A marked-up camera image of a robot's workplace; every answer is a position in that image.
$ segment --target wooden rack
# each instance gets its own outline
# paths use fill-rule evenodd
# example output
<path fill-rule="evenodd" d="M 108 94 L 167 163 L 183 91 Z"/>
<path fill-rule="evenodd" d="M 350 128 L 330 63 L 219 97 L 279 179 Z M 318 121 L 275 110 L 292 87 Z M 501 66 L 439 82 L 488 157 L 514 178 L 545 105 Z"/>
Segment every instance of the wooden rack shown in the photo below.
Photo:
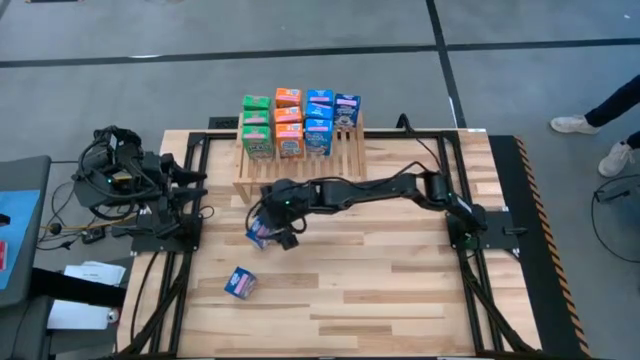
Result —
<path fill-rule="evenodd" d="M 238 119 L 233 186 L 245 204 L 251 202 L 252 194 L 259 194 L 260 186 L 281 178 L 297 182 L 325 176 L 350 181 L 367 179 L 362 113 L 358 114 L 355 130 L 334 131 L 330 156 L 311 156 L 305 150 L 301 159 L 281 159 L 277 148 L 273 160 L 250 159 L 242 145 L 242 114 Z"/>

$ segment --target person's leg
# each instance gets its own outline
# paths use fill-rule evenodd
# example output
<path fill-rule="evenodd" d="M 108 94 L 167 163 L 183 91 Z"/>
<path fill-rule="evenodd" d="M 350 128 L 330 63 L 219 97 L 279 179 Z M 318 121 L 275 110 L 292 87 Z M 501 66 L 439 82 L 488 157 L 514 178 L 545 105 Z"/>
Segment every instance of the person's leg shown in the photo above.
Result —
<path fill-rule="evenodd" d="M 640 131 L 632 134 L 626 141 L 616 143 L 609 151 L 604 159 L 598 164 L 598 172 L 605 177 L 613 177 L 618 175 L 628 161 L 633 162 L 631 152 L 640 149 Z"/>
<path fill-rule="evenodd" d="M 600 127 L 618 118 L 638 103 L 640 103 L 640 75 L 616 90 L 600 106 L 589 111 L 584 117 L 589 125 Z"/>
<path fill-rule="evenodd" d="M 596 134 L 601 126 L 627 112 L 640 103 L 640 75 L 616 90 L 600 106 L 584 116 L 557 117 L 551 120 L 551 127 L 561 133 L 579 132 Z"/>

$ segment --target blue carton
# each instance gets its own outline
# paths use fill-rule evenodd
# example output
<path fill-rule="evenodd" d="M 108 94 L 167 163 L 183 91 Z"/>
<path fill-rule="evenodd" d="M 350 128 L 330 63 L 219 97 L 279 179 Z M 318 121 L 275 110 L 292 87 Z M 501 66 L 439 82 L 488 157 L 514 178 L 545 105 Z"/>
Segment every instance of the blue carton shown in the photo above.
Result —
<path fill-rule="evenodd" d="M 336 128 L 353 129 L 358 122 L 360 96 L 336 94 L 333 121 Z"/>
<path fill-rule="evenodd" d="M 333 139 L 332 120 L 307 119 L 304 130 L 307 154 L 331 155 L 331 140 Z"/>
<path fill-rule="evenodd" d="M 253 291 L 256 281 L 255 275 L 238 266 L 231 274 L 224 291 L 239 299 L 246 300 Z"/>
<path fill-rule="evenodd" d="M 266 240 L 267 236 L 271 234 L 271 230 L 264 226 L 260 217 L 256 216 L 247 231 L 246 236 L 251 240 L 251 243 L 260 250 L 264 250 L 268 245 L 270 240 Z"/>
<path fill-rule="evenodd" d="M 307 105 L 311 103 L 333 106 L 333 90 L 308 90 Z"/>
<path fill-rule="evenodd" d="M 333 119 L 333 107 L 314 103 L 307 104 L 304 117 L 306 119 L 331 120 Z"/>

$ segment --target green carton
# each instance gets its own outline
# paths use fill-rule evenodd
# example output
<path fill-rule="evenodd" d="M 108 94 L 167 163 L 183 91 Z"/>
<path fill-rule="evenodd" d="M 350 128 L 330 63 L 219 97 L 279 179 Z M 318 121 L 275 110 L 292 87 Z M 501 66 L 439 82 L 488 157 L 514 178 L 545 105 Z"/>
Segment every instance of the green carton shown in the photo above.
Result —
<path fill-rule="evenodd" d="M 269 110 L 271 98 L 268 96 L 245 95 L 242 99 L 242 107 L 245 110 Z"/>
<path fill-rule="evenodd" d="M 251 159 L 273 158 L 273 141 L 268 126 L 243 126 L 242 144 Z"/>
<path fill-rule="evenodd" d="M 245 110 L 242 125 L 269 126 L 269 110 Z"/>

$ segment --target red object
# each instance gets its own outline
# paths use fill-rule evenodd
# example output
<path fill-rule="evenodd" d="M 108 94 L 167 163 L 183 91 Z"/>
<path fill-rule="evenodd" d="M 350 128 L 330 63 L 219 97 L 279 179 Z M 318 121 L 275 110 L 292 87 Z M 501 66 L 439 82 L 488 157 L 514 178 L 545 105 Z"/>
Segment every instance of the red object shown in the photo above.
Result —
<path fill-rule="evenodd" d="M 0 271 L 7 268 L 7 243 L 0 241 Z"/>

